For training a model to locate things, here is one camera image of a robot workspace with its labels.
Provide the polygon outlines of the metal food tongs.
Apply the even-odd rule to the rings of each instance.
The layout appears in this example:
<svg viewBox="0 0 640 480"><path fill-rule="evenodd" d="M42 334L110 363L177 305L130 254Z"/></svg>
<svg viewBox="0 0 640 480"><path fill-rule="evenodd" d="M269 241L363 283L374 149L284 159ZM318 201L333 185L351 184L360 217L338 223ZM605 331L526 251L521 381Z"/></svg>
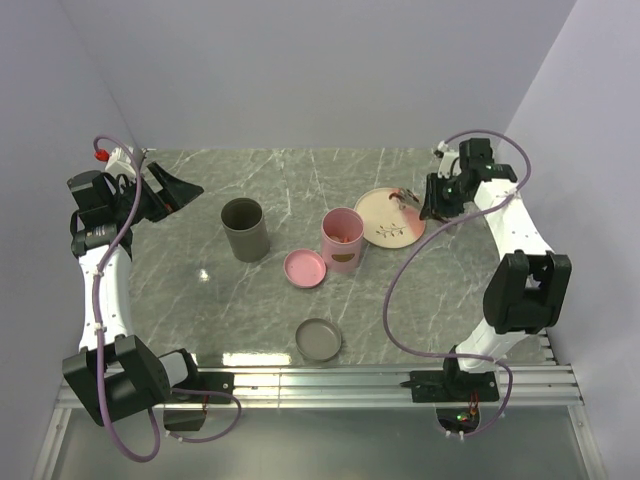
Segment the metal food tongs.
<svg viewBox="0 0 640 480"><path fill-rule="evenodd" d="M407 189L407 188L393 189L392 192L388 195L388 199L395 201L398 204L400 210L404 210L407 207L414 209L418 213L418 217L421 221L426 221L428 219L431 219L431 220L440 222L441 224L448 223L447 219L435 213L433 214L423 213L422 212L423 202L410 189Z"/></svg>

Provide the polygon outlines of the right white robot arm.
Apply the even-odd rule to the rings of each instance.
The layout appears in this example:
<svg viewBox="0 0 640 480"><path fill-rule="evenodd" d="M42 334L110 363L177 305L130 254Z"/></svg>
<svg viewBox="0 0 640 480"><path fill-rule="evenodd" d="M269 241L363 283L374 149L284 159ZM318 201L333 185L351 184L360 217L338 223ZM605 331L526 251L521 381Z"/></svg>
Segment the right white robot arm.
<svg viewBox="0 0 640 480"><path fill-rule="evenodd" d="M441 386L455 400L477 394L495 401L498 360L557 323L572 263L543 239L520 195L526 181L510 165L495 161L489 139L469 138L457 148L441 142L435 155L440 166L427 177L421 218L461 222L472 203L499 255L483 295L483 318L444 360Z"/></svg>

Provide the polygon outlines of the grey lid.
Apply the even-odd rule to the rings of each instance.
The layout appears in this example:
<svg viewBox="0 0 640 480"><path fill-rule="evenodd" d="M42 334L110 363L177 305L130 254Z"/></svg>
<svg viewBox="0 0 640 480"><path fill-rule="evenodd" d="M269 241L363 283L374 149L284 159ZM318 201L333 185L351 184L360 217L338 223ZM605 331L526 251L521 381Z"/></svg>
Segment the grey lid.
<svg viewBox="0 0 640 480"><path fill-rule="evenodd" d="M340 352L342 334L332 322L310 318L297 327L295 343L300 354L307 360L326 362Z"/></svg>

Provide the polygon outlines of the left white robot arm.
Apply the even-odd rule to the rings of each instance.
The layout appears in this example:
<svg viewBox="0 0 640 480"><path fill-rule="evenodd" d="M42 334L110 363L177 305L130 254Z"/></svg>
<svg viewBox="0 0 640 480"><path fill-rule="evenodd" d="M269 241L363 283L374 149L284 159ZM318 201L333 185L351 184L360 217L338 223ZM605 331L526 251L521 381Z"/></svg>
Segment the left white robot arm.
<svg viewBox="0 0 640 480"><path fill-rule="evenodd" d="M71 251L85 287L85 316L79 351L64 359L63 376L97 425L103 423L98 392L105 392L112 421L121 420L167 401L196 399L203 379L192 356L178 349L156 356L134 334L129 297L133 234L121 236L128 214L134 220L159 222L203 193L152 162L158 181L154 191L132 176L90 170L68 180L77 204L72 214Z"/></svg>

